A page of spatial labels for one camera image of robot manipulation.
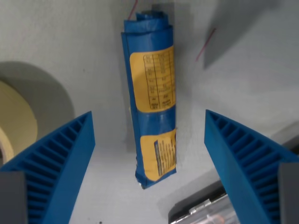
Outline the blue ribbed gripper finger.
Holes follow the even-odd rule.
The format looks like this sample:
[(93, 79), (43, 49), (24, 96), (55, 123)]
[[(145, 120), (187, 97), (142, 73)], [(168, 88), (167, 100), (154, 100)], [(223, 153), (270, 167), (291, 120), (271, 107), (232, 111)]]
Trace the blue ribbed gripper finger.
[(299, 157), (211, 110), (206, 110), (204, 143), (240, 222), (281, 223), (278, 167)]
[(25, 175), (30, 224), (69, 223), (94, 147), (93, 116), (87, 112), (2, 166)]

